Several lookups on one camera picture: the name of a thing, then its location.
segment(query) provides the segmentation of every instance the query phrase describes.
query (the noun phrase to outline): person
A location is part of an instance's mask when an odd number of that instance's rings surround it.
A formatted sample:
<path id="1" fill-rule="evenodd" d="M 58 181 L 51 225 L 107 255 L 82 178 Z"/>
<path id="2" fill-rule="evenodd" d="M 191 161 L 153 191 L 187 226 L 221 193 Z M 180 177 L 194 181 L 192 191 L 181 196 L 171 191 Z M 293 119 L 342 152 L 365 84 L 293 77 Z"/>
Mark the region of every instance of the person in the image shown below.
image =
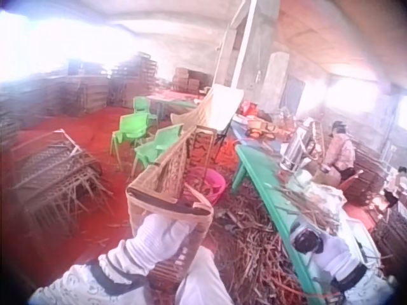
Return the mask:
<path id="1" fill-rule="evenodd" d="M 353 256 L 345 240 L 308 226 L 301 217 L 290 228 L 290 243 L 302 254 L 311 253 L 310 262 L 330 275 L 331 286 L 345 296 L 342 304 L 382 305 L 394 292 L 376 268 Z"/>
<path id="2" fill-rule="evenodd" d="M 88 264 L 73 265 L 51 285 L 37 289 L 29 304 L 152 305 L 147 274 L 157 262 L 172 257 L 194 227 L 150 214 L 134 238 L 121 240 Z M 179 305 L 233 304 L 208 248 L 199 247 L 175 301 Z"/>
<path id="3" fill-rule="evenodd" d="M 388 207 L 392 208 L 399 201 L 397 196 L 397 189 L 400 184 L 405 184 L 407 186 L 407 168 L 405 166 L 400 166 L 397 174 L 392 176 L 389 180 L 389 183 L 384 187 L 384 196 L 389 202 Z"/>
<path id="4" fill-rule="evenodd" d="M 341 183 L 355 174 L 355 149 L 342 121 L 333 123 L 330 136 L 332 141 L 326 151 L 323 165 L 330 168 L 330 175 L 338 173 Z"/>

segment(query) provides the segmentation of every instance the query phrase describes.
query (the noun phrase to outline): black cap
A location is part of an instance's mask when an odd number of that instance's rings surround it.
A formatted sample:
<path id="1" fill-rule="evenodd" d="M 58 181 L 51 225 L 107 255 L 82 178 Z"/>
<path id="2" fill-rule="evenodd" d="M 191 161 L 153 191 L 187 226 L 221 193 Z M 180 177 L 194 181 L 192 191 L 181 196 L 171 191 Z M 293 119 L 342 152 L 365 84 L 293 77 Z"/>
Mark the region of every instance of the black cap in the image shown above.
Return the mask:
<path id="1" fill-rule="evenodd" d="M 346 133 L 346 124 L 343 121 L 335 121 L 332 124 L 332 132 L 336 129 L 336 131 L 340 131 L 340 133 Z"/>
<path id="2" fill-rule="evenodd" d="M 305 254 L 317 250 L 320 244 L 319 235 L 310 229 L 305 229 L 295 237 L 293 246 L 298 252 Z"/>

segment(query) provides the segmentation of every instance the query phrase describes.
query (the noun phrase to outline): table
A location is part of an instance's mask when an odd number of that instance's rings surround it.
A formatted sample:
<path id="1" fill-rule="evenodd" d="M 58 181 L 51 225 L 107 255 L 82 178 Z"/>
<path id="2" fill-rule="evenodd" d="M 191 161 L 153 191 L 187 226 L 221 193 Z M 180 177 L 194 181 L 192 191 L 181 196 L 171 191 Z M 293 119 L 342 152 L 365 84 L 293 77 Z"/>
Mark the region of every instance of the table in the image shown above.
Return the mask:
<path id="1" fill-rule="evenodd" d="M 296 215 L 289 213 L 289 210 L 298 210 L 283 198 L 277 190 L 265 184 L 278 185 L 279 182 L 275 176 L 278 170 L 278 159 L 273 159 L 260 150 L 245 145 L 237 145 L 235 150 L 240 164 L 235 173 L 232 192 L 237 192 L 243 179 L 250 177 L 281 236 L 303 290 L 309 294 L 321 294 L 321 286 L 316 281 L 313 281 L 313 278 L 320 278 L 319 271 L 315 266 L 310 265 L 310 255 L 303 255 L 295 251 L 289 242 L 289 230 L 296 218 Z M 325 304 L 325 301 L 316 297 L 309 297 L 308 303 L 311 305 Z"/>
<path id="2" fill-rule="evenodd" d="M 231 121 L 230 128 L 233 134 L 239 140 L 240 143 L 253 147 L 264 147 L 263 142 L 265 142 L 269 147 L 271 147 L 275 152 L 280 151 L 281 142 L 278 140 L 257 140 L 248 139 L 246 136 L 247 125 L 240 124 L 234 120 Z"/>
<path id="3" fill-rule="evenodd" d="M 187 101 L 187 100 L 176 100 L 176 99 L 172 99 L 172 98 L 162 97 L 159 95 L 150 95 L 147 98 L 151 102 L 155 102 L 157 104 L 157 116 L 158 116 L 158 119 L 160 119 L 160 120 L 163 119 L 165 105 L 183 107 L 183 108 L 187 108 L 189 111 L 198 106 L 197 104 Z"/>

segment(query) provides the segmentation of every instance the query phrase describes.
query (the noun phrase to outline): stack of bamboo frames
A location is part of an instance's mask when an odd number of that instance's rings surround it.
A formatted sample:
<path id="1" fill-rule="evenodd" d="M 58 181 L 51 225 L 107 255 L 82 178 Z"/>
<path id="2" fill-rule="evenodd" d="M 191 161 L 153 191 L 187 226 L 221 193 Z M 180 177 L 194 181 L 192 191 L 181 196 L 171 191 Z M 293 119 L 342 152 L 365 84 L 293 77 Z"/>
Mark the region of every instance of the stack of bamboo frames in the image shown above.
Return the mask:
<path id="1" fill-rule="evenodd" d="M 11 150 L 17 209 L 35 238 L 44 233 L 70 236 L 78 217 L 93 208 L 110 210 L 100 183 L 100 163 L 63 130 L 56 130 Z M 91 200 L 83 200 L 89 195 Z"/>

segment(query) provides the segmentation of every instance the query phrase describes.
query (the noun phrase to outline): white glove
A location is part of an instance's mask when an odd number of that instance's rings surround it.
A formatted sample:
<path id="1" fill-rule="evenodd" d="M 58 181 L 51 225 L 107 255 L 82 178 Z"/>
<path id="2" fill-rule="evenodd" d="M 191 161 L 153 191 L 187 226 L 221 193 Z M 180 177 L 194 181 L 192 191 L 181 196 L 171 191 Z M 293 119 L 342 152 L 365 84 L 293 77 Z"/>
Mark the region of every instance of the white glove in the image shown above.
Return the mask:
<path id="1" fill-rule="evenodd" d="M 150 214 L 142 223 L 134 239 L 127 241 L 127 248 L 135 253 L 135 260 L 145 269 L 172 257 L 185 237 L 196 224 L 171 220 L 158 214 Z"/>
<path id="2" fill-rule="evenodd" d="M 352 257 L 343 239 L 328 234 L 321 237 L 324 250 L 319 254 L 314 253 L 312 259 L 322 270 L 329 272 L 332 278 L 341 281 L 356 268 L 359 260 Z"/>
<path id="3" fill-rule="evenodd" d="M 120 241 L 107 256 L 126 273 L 147 275 L 157 262 L 169 259 L 178 251 L 195 226 L 196 223 L 150 214 L 137 230 L 135 238 Z"/>

